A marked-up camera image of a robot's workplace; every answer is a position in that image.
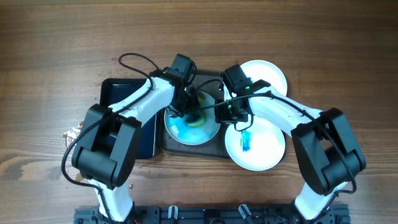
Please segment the green yellow sponge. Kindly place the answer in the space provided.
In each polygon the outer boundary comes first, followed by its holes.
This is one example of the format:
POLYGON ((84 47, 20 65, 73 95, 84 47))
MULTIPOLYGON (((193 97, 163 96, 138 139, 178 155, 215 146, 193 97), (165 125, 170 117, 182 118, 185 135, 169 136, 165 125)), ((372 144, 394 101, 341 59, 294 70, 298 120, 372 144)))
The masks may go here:
POLYGON ((194 108, 186 114, 185 124, 189 127, 197 128, 205 123, 206 114, 198 108, 205 102, 202 92, 197 93, 193 99, 194 108))

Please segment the white plate with blue water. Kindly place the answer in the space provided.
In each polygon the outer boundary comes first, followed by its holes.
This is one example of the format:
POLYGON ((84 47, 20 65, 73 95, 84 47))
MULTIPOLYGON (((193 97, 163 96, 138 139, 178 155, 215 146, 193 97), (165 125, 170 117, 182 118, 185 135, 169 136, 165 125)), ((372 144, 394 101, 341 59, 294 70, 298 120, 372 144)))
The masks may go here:
POLYGON ((214 108, 203 110, 206 114, 205 123, 197 128, 185 124, 184 117, 170 117, 170 109, 164 113, 164 124, 167 132, 179 143, 194 146, 208 142, 220 129, 220 123, 215 121, 214 108))

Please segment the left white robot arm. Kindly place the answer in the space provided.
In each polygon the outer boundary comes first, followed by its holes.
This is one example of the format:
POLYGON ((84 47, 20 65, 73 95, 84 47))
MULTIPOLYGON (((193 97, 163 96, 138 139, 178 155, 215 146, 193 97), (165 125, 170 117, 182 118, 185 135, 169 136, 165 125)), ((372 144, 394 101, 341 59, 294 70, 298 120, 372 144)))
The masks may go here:
POLYGON ((182 82, 148 78, 127 98, 109 106, 93 105, 80 135, 66 155, 88 180, 100 202, 95 221, 132 223, 134 202, 128 195, 127 178, 137 157, 141 129, 160 110, 172 107, 179 115, 199 105, 182 82))

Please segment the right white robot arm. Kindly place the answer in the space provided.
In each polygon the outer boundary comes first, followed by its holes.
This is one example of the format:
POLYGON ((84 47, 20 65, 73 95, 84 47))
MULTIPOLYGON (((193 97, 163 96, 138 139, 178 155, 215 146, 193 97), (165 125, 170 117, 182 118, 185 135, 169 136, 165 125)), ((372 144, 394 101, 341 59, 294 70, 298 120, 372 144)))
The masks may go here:
POLYGON ((305 181, 294 200, 297 215, 313 223, 339 194, 353 194, 355 177, 366 160, 343 112, 321 111, 281 95, 273 87, 256 91, 246 87, 237 97, 215 102, 215 120, 236 124, 263 118, 288 134, 293 141, 300 173, 305 181))

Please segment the dark grey serving tray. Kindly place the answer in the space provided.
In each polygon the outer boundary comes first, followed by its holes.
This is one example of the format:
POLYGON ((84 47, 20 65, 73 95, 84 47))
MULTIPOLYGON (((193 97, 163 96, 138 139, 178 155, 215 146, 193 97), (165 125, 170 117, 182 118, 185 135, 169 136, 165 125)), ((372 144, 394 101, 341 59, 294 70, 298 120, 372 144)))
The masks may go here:
MULTIPOLYGON (((199 70, 196 75, 192 86, 196 87, 201 83, 211 80, 211 79, 221 79, 221 72, 214 70, 199 70)), ((223 92, 218 90, 218 83, 209 83, 201 88, 202 91, 212 96, 215 100, 223 98, 223 92)), ((210 100, 210 105, 215 103, 215 100, 210 100)), ((217 133, 209 139, 207 142, 199 145, 186 145, 178 142, 176 139, 172 137, 171 134, 167 131, 165 121, 166 118, 169 118, 165 115, 165 112, 169 112, 168 108, 162 110, 162 121, 160 122, 160 118, 158 120, 159 123, 159 131, 158 131, 158 147, 163 149, 165 152, 181 154, 184 156, 200 156, 200 157, 210 157, 217 159, 230 159, 230 156, 227 153, 224 143, 225 132, 228 128, 228 124, 219 124, 220 128, 217 133)))

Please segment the dark blue water tray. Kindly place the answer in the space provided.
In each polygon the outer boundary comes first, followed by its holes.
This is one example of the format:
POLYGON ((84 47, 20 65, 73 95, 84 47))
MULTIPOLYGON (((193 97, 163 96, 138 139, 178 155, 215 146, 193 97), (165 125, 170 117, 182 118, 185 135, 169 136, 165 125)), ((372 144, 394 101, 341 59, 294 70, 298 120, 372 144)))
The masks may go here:
MULTIPOLYGON (((145 79, 108 78, 102 82, 99 104, 108 107, 137 91, 145 79)), ((159 115, 153 115, 141 128, 137 159, 152 159, 156 154, 156 135, 159 115)))

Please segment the white plate with blue stain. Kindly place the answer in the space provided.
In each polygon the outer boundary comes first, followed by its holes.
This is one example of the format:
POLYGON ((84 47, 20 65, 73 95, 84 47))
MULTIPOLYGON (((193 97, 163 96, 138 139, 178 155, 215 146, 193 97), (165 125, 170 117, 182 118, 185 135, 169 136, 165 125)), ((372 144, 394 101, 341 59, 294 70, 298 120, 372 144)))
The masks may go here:
POLYGON ((228 126, 225 148, 237 165, 252 171, 268 170, 277 165, 285 153, 282 131, 266 119, 254 117, 250 122, 228 126))

